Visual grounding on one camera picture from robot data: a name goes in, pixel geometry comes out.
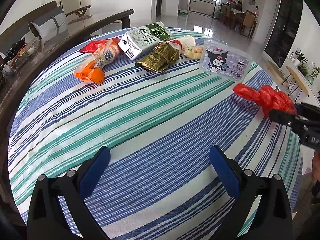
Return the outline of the person's right hand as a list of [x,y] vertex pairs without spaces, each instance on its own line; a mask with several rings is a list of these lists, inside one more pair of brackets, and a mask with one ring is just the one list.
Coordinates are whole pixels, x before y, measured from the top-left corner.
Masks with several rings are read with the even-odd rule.
[[320,181],[320,153],[315,151],[312,159],[312,183]]

